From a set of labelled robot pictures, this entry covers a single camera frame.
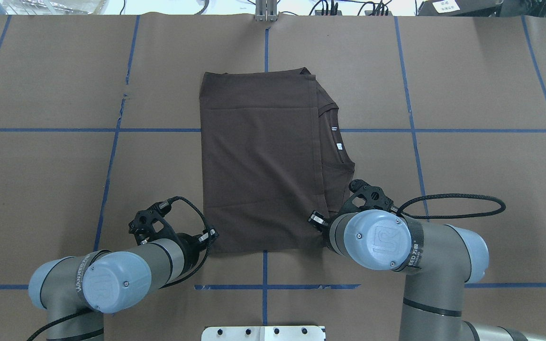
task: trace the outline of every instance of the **electrical cable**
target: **electrical cable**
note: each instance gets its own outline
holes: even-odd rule
[[[78,311],[77,313],[74,313],[74,314],[71,314],[71,315],[67,315],[67,316],[65,316],[65,317],[61,317],[61,318],[58,319],[58,320],[52,321],[52,322],[46,324],[45,326],[39,328],[36,332],[33,333],[33,335],[31,335],[31,336],[27,339],[27,341],[33,341],[39,334],[41,334],[42,332],[44,332],[44,331],[47,330],[48,328],[55,326],[56,324],[63,323],[63,322],[65,322],[65,321],[67,321],[67,320],[74,319],[75,317],[78,317],[78,316],[81,316],[81,315],[90,313],[90,312],[92,312],[92,311],[93,311],[93,310],[91,310],[91,309],[89,309],[89,308],[84,308],[84,309]]]
[[[195,13],[195,15],[200,15],[201,13],[205,12],[206,9],[208,9],[208,6],[210,5],[210,0],[203,0],[203,8],[199,10],[199,12]]]
[[[465,198],[465,199],[493,201],[497,203],[498,205],[500,205],[500,207],[490,212],[459,214],[459,215],[409,215],[403,211],[406,207],[414,203],[417,203],[419,201],[428,200],[428,199],[446,199],[446,198]],[[501,199],[498,199],[496,197],[483,196],[481,194],[444,193],[444,194],[431,194],[429,196],[416,197],[414,199],[408,200],[397,209],[396,215],[401,216],[403,214],[414,219],[461,219],[461,218],[476,218],[478,216],[491,216],[491,215],[499,214],[502,211],[505,211],[505,209],[507,209],[507,206],[505,205],[505,203],[503,203]]]
[[[319,0],[315,3],[315,5],[313,5],[311,11],[309,12],[309,15],[311,15],[313,13],[313,11],[315,10],[315,8],[317,7],[318,4],[320,4],[321,2],[321,15],[323,15],[323,3],[325,2],[326,3],[326,6],[328,6],[328,1],[327,0]]]
[[[185,203],[187,203],[187,205],[189,205],[195,212],[197,212],[197,214],[199,214],[200,218],[201,218],[201,221],[203,222],[203,226],[206,228],[206,233],[208,233],[208,243],[206,244],[206,253],[203,255],[203,259],[201,259],[201,262],[199,263],[198,266],[195,267],[195,269],[193,269],[193,271],[191,271],[191,273],[189,273],[187,276],[184,276],[183,278],[179,279],[179,280],[176,280],[176,281],[173,281],[171,283],[167,283],[166,285],[164,285],[163,287],[161,287],[160,289],[163,289],[164,287],[171,287],[172,285],[176,285],[178,283],[181,283],[185,280],[188,280],[189,277],[193,276],[199,269],[201,269],[201,267],[203,266],[204,263],[206,263],[206,259],[208,258],[208,255],[210,255],[210,246],[212,246],[212,239],[214,239],[212,237],[212,235],[210,235],[210,230],[212,229],[212,226],[210,226],[210,224],[208,223],[208,220],[206,219],[206,217],[203,215],[203,213],[201,213],[201,211],[199,210],[199,208],[197,208],[195,205],[193,205],[192,202],[190,202],[187,198],[184,198],[184,197],[173,197],[173,198],[169,198],[167,200],[167,203],[171,206],[172,203],[174,201],[178,201],[178,200],[182,200],[184,201]]]
[[[359,8],[359,11],[357,12],[357,15],[358,15],[358,16],[362,13],[362,9],[364,9],[364,6],[366,6],[367,4],[372,4],[372,12],[375,11],[376,4],[375,4],[373,1],[366,1],[366,2],[364,2],[364,4]]]

